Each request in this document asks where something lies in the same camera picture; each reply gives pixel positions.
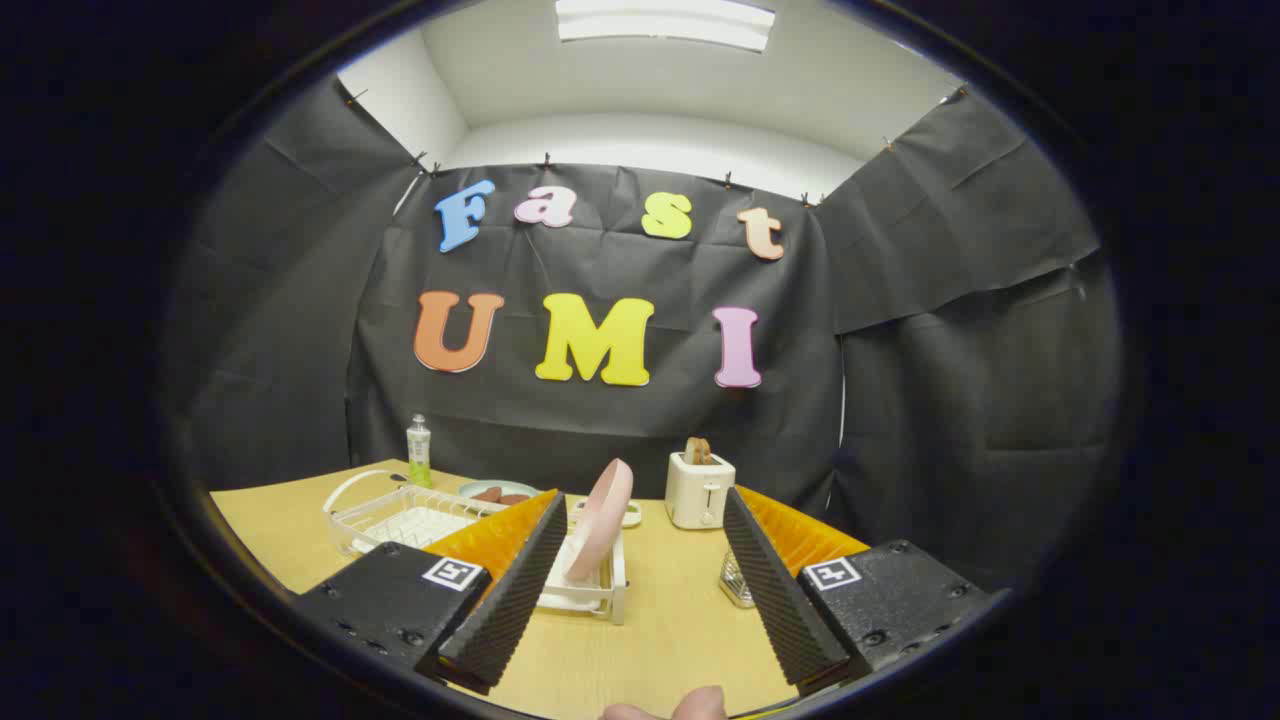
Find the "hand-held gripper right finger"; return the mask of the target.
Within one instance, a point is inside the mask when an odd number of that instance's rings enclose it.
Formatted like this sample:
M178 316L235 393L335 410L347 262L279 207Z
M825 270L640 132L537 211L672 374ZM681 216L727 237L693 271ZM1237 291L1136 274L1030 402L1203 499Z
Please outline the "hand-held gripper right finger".
M723 528L785 680L800 696L932 650L993 596L905 539L869 546L741 486Z

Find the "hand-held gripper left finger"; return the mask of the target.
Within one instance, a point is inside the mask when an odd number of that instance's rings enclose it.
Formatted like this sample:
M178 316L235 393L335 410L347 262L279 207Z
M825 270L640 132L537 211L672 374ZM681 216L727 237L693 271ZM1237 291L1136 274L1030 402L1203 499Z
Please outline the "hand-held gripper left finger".
M381 542L294 607L379 664L486 694L521 642L566 532L564 495L549 489L422 548Z

